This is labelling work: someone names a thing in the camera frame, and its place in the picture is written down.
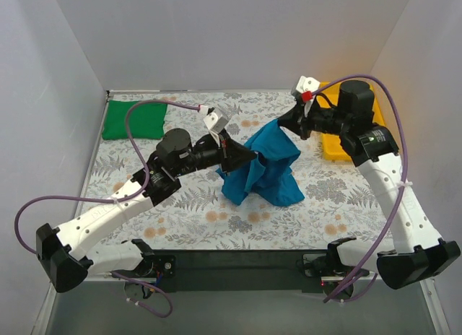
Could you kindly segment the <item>blue t shirt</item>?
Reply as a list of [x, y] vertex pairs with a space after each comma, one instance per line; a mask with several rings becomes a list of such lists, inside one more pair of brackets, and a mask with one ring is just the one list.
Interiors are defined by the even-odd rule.
[[217, 170], [224, 180], [222, 193], [225, 198], [240, 205], [249, 194], [256, 193], [280, 207], [305, 199], [291, 169], [301, 151], [279, 127], [277, 120], [259, 129], [245, 147], [255, 152], [257, 158], [229, 174]]

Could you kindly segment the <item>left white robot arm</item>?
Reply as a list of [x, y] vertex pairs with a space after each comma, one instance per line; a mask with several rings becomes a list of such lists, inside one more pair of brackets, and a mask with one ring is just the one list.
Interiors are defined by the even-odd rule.
[[130, 277], [154, 277], [162, 273], [161, 260], [142, 240], [118, 245], [97, 244], [131, 218], [153, 209], [180, 189], [179, 178], [220, 166], [232, 172], [256, 159], [257, 154], [234, 141], [226, 131], [215, 140], [207, 134], [195, 144], [184, 129], [168, 131], [149, 156], [148, 168], [109, 198], [58, 227], [45, 224], [36, 231], [37, 257], [57, 292], [68, 292], [87, 276], [110, 271]]

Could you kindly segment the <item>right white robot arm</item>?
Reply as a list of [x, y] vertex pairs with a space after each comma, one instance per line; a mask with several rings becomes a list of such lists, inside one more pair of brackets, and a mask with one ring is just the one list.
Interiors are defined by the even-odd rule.
[[337, 84], [337, 103], [324, 108], [317, 101], [324, 87], [312, 77], [300, 77], [291, 91], [295, 106], [277, 120], [303, 140], [313, 131], [337, 135], [387, 218], [371, 246], [355, 238], [328, 245], [326, 265], [332, 274], [340, 276], [352, 268], [335, 290], [345, 288], [360, 269], [380, 275], [394, 290], [436, 277], [461, 249], [457, 242], [444, 240], [424, 213], [407, 179], [405, 145], [397, 144], [391, 132], [374, 121], [375, 94], [365, 77], [347, 77]]

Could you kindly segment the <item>folded green t shirt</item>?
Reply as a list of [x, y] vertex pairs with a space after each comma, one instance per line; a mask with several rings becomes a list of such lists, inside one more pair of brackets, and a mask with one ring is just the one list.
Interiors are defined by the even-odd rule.
[[[102, 139], [127, 139], [125, 118], [137, 101], [123, 102], [110, 100], [103, 125]], [[136, 108], [130, 115], [129, 128], [134, 139], [161, 139], [164, 136], [167, 105], [146, 104]]]

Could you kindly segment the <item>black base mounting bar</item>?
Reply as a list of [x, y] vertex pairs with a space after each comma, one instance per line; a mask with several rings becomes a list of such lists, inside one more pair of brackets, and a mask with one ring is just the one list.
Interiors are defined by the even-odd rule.
[[328, 261], [326, 250], [155, 251], [149, 279], [166, 292], [258, 290], [323, 291], [323, 277], [343, 277], [347, 267]]

